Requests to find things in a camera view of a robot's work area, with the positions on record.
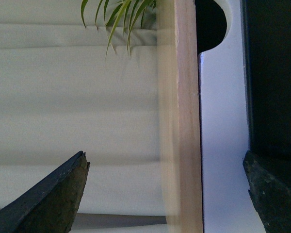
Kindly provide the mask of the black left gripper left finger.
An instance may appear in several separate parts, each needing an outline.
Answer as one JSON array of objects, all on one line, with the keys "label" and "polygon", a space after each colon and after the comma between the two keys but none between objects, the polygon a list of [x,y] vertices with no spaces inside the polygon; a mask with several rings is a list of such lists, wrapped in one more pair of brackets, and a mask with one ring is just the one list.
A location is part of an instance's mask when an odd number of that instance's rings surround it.
[{"label": "black left gripper left finger", "polygon": [[90,163],[79,151],[0,210],[0,233],[68,233],[84,193]]}]

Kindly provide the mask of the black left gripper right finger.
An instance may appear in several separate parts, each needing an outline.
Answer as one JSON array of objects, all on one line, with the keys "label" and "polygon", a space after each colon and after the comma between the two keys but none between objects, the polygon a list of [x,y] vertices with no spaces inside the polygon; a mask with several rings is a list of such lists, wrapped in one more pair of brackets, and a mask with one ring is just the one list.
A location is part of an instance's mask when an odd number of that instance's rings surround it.
[{"label": "black left gripper right finger", "polygon": [[291,160],[248,151],[243,167],[249,196],[267,233],[291,233]]}]

